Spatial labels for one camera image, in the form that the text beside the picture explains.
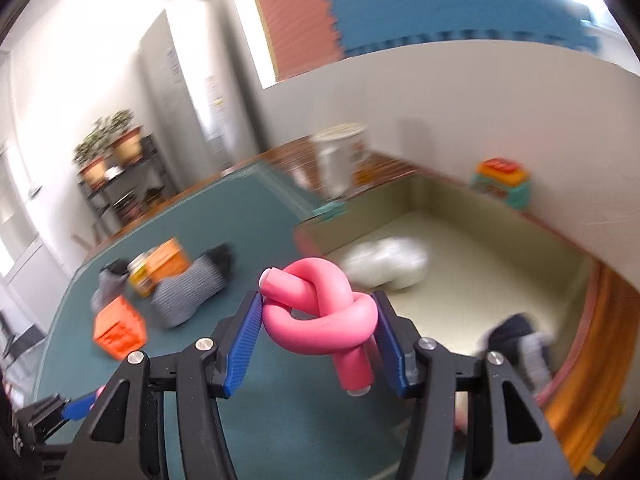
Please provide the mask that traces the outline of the grey striped black-toe sock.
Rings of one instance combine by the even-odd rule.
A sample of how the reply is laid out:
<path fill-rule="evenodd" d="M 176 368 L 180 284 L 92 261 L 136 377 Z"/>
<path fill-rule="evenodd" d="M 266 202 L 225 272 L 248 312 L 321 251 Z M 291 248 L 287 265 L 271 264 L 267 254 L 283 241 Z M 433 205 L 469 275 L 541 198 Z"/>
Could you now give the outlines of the grey striped black-toe sock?
<path fill-rule="evenodd" d="M 193 318 L 202 304 L 228 286 L 234 262 L 232 246 L 224 243 L 203 252 L 181 274 L 163 278 L 151 299 L 160 325 L 170 330 Z"/>

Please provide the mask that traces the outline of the orange grid cube block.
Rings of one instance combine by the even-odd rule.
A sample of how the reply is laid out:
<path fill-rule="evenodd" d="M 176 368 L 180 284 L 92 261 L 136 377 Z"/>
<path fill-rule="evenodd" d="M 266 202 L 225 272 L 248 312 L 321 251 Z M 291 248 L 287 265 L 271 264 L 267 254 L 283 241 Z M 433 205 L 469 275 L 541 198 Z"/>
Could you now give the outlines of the orange grid cube block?
<path fill-rule="evenodd" d="M 94 318 L 92 340 L 121 361 L 148 342 L 145 320 L 125 296 L 119 295 Z"/>

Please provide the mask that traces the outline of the potted plant left pot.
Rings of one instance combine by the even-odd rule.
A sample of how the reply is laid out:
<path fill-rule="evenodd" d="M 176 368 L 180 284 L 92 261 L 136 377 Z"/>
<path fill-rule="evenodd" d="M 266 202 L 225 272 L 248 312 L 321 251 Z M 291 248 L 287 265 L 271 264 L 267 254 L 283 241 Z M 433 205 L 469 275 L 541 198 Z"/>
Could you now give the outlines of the potted plant left pot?
<path fill-rule="evenodd" d="M 74 149 L 74 164 L 89 188 L 99 188 L 105 182 L 105 150 L 108 135 L 102 130 L 89 133 Z"/>

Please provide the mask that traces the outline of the clear plastic bag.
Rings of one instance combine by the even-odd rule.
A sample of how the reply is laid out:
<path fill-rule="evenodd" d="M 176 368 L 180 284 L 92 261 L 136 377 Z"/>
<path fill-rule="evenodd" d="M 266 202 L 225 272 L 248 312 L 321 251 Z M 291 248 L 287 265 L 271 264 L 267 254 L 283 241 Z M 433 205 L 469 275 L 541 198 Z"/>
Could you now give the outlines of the clear plastic bag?
<path fill-rule="evenodd" d="M 352 284 L 363 288 L 401 290 L 422 281 L 429 263 L 430 255 L 420 240 L 392 236 L 350 248 L 340 268 Z"/>

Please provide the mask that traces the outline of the blue foam puzzle mat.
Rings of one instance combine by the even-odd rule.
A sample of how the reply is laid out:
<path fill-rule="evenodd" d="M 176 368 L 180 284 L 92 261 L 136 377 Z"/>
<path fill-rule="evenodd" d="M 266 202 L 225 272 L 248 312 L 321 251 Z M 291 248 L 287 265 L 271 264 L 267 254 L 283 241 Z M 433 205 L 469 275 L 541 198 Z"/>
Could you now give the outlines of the blue foam puzzle mat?
<path fill-rule="evenodd" d="M 597 53 L 589 10 L 573 0 L 330 0 L 341 46 L 356 56 L 409 44 L 515 40 Z"/>

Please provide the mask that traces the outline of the teal orange toy bus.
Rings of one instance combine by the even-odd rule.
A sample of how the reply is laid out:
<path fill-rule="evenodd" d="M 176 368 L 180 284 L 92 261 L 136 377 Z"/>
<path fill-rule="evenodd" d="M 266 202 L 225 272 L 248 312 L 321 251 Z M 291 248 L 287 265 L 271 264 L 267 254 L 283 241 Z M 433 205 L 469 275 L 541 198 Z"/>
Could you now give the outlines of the teal orange toy bus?
<path fill-rule="evenodd" d="M 530 173 L 511 159 L 486 159 L 476 167 L 470 188 L 514 209 L 525 210 L 530 200 Z"/>

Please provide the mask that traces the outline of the white cartoon mug with lid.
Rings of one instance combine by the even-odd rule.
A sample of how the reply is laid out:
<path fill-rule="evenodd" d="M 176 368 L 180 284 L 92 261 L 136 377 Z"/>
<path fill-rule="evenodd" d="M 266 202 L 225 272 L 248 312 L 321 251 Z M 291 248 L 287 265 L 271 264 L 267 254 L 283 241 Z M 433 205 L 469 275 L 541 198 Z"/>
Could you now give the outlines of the white cartoon mug with lid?
<path fill-rule="evenodd" d="M 309 140 L 323 196 L 336 200 L 352 192 L 356 188 L 356 173 L 369 155 L 367 126 L 362 122 L 343 122 L 315 132 Z"/>

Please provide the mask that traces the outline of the green desk mat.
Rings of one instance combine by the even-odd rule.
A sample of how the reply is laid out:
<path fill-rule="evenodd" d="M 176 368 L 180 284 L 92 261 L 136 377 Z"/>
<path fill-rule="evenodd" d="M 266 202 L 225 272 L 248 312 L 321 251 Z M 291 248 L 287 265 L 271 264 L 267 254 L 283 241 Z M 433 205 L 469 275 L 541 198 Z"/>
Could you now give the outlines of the green desk mat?
<path fill-rule="evenodd" d="M 293 230 L 321 200 L 258 162 L 182 200 L 79 268 L 48 331 L 32 397 L 76 398 L 104 385 L 117 362 L 92 339 L 91 297 L 100 270 L 118 258 L 175 238 L 190 257 L 231 246 L 229 285 L 189 321 L 165 328 L 148 300 L 134 297 L 150 356 L 180 351 L 235 314 L 259 275 L 298 258 Z M 353 398 L 325 356 L 298 356 L 260 335 L 239 390 L 218 404 L 232 463 L 241 479 L 390 479 L 397 472 L 411 414 L 378 378 Z"/>

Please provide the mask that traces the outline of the small grey black sock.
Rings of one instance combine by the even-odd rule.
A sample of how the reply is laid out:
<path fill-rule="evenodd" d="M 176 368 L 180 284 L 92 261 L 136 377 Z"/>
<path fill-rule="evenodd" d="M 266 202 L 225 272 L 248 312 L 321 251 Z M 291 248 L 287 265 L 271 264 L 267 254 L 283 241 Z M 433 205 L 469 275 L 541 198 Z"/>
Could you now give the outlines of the small grey black sock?
<path fill-rule="evenodd" d="M 128 260 L 116 259 L 100 271 L 98 288 L 91 298 L 91 310 L 94 315 L 124 293 L 129 276 L 128 266 Z"/>

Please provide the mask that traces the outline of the navy white striped sock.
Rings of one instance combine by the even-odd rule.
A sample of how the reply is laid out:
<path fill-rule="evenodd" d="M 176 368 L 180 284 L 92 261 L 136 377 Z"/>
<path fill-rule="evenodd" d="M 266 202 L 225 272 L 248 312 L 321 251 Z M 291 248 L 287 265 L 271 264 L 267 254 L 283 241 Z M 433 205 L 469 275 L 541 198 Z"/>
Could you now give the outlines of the navy white striped sock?
<path fill-rule="evenodd" d="M 541 393 L 553 378 L 549 341 L 524 313 L 509 316 L 483 341 L 483 352 L 502 354 L 532 393 Z"/>

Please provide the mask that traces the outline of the orange letter cube block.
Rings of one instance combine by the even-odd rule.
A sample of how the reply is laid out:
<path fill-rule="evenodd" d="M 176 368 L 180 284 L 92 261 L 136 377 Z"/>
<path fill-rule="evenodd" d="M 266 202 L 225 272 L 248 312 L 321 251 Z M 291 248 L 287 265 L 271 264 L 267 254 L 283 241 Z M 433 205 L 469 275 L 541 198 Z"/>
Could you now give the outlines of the orange letter cube block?
<path fill-rule="evenodd" d="M 145 260 L 145 271 L 153 285 L 165 278 L 183 274 L 192 264 L 188 254 L 173 237 L 157 246 Z"/>

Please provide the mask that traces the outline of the potted plant pot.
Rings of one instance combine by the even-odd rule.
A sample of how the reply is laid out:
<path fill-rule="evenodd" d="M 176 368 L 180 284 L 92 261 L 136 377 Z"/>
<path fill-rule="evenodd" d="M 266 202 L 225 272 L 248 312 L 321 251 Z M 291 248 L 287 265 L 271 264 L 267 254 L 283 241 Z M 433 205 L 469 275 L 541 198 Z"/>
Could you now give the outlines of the potted plant pot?
<path fill-rule="evenodd" d="M 118 110 L 105 119 L 108 148 L 119 166 L 128 167 L 142 159 L 142 127 L 134 125 L 134 112 Z"/>
<path fill-rule="evenodd" d="M 105 182 L 105 150 L 108 135 L 102 130 L 89 133 L 74 149 L 74 164 L 89 188 L 99 188 Z"/>

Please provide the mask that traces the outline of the red rectangular tin box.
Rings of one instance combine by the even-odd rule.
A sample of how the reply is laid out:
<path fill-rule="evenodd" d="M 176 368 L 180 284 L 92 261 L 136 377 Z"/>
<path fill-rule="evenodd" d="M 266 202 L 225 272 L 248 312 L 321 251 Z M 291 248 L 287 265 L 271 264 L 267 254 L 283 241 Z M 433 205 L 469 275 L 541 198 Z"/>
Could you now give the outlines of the red rectangular tin box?
<path fill-rule="evenodd" d="M 550 342 L 548 405 L 570 378 L 597 311 L 602 266 L 498 200 L 408 174 L 317 212 L 294 230 L 305 256 L 341 264 L 361 243 L 405 237 L 424 248 L 420 281 L 390 292 L 396 311 L 452 352 L 480 351 L 489 331 L 524 313 Z"/>

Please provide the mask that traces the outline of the pink knotted foam tube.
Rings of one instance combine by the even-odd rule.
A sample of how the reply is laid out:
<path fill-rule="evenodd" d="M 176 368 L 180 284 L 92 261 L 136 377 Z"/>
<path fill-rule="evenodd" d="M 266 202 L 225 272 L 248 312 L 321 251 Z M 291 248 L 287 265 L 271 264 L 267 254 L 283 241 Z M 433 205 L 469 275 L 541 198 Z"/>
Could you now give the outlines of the pink knotted foam tube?
<path fill-rule="evenodd" d="M 378 325 L 371 296 L 352 290 L 336 264 L 317 257 L 265 270 L 258 287 L 262 322 L 276 344 L 303 356 L 330 356 L 343 390 L 350 396 L 370 391 L 368 344 Z"/>

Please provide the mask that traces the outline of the black metal plant shelf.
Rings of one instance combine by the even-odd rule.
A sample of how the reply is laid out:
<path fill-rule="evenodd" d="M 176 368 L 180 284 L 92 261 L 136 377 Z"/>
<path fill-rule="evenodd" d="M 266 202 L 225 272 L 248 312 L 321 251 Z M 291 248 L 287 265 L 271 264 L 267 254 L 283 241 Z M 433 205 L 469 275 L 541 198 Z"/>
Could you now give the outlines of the black metal plant shelf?
<path fill-rule="evenodd" d="M 79 177 L 77 187 L 98 229 L 114 235 L 150 212 L 160 200 L 180 191 L 165 157 L 152 134 L 141 139 L 141 158 L 131 164 L 111 166 L 110 174 L 96 186 Z"/>

